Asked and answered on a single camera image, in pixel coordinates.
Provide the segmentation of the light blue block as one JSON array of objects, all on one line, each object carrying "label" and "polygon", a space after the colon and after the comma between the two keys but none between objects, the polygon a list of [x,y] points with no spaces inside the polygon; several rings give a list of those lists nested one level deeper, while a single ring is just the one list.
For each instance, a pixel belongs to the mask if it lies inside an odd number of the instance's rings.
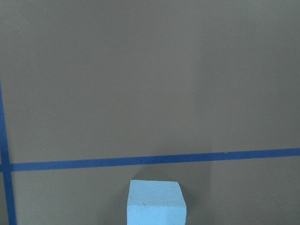
[{"label": "light blue block", "polygon": [[128,225],[184,225],[187,206],[176,181],[131,180]]}]

